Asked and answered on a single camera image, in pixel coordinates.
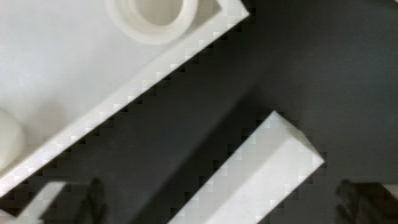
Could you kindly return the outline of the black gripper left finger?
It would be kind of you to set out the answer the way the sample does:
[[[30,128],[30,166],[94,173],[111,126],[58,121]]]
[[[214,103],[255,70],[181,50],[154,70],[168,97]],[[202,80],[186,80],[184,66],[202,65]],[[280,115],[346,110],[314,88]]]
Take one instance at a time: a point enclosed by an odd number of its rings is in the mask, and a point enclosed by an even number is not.
[[[49,182],[17,215],[17,224],[108,224],[101,180]]]

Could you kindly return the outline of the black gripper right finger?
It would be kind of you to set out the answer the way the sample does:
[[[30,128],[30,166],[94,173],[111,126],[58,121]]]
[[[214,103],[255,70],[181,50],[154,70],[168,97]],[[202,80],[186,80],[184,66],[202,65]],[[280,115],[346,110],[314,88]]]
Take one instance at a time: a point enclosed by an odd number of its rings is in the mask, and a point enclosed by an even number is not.
[[[341,181],[335,224],[398,224],[398,184]]]

